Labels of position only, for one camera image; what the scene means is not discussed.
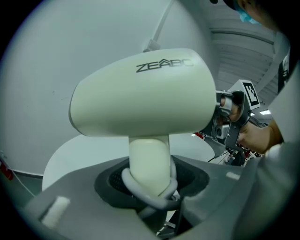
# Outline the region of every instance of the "blue face mask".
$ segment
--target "blue face mask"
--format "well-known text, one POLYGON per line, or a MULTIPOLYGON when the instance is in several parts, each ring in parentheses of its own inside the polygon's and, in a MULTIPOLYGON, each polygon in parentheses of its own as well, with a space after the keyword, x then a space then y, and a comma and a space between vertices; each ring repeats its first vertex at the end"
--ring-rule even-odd
POLYGON ((252 17, 250 17, 248 15, 248 13, 246 13, 239 5, 238 3, 233 0, 233 4, 234 4, 234 8, 235 10, 240 14, 240 19, 243 23, 249 22, 252 24, 259 24, 261 25, 259 22, 257 22, 256 20, 254 20, 252 17))

